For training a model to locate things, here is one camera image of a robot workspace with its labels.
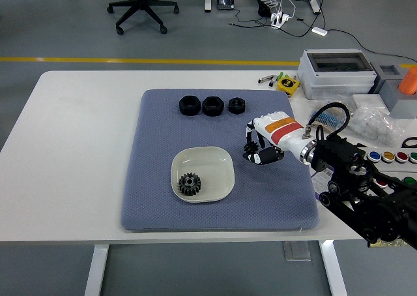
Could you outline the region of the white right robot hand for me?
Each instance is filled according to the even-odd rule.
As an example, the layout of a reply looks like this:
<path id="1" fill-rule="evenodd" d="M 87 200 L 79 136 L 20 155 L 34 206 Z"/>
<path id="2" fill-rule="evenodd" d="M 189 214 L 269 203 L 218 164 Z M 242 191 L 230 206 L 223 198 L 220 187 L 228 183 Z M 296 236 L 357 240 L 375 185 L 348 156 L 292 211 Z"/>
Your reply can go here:
<path id="1" fill-rule="evenodd" d="M 312 159 L 316 141 L 306 137 L 304 127 L 283 111 L 255 118 L 246 127 L 243 157 L 258 165 L 277 162 L 286 151 L 304 164 Z"/>

